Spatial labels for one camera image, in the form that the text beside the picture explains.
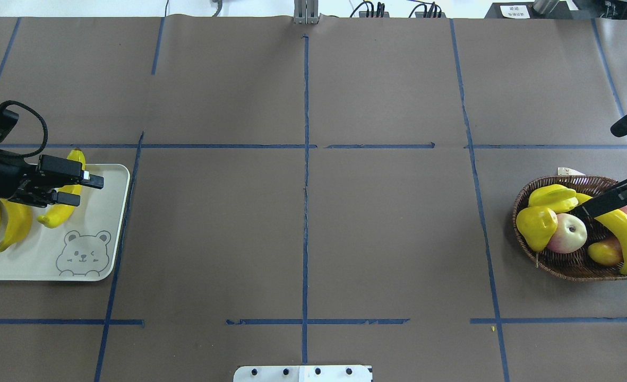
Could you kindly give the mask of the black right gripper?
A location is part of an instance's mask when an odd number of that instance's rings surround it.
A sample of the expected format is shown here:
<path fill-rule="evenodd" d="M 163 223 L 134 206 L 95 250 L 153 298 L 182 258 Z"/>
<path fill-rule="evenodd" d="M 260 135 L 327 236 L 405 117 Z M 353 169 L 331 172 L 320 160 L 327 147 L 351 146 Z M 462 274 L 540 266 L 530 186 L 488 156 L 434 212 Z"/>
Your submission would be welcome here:
<path fill-rule="evenodd" d="M 603 193 L 586 200 L 571 210 L 580 219 L 595 219 L 611 211 L 627 206 L 627 179 L 607 184 Z"/>

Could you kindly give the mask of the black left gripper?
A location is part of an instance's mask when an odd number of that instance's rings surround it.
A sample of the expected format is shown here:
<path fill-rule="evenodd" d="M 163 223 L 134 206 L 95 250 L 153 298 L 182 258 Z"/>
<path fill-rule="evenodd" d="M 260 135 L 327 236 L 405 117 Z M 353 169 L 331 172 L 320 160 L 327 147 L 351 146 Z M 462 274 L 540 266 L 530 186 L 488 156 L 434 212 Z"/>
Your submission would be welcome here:
<path fill-rule="evenodd" d="M 61 159 L 53 155 L 40 155 L 38 163 L 29 164 L 24 159 L 5 157 L 0 151 L 0 199 L 28 206 L 40 206 L 40 202 L 27 191 L 37 171 L 37 185 L 45 188 L 60 188 L 67 185 L 80 185 L 103 189 L 104 179 L 93 176 L 82 169 L 82 163 Z M 43 207 L 52 205 L 79 206 L 82 191 L 68 193 L 51 189 L 43 196 Z"/>

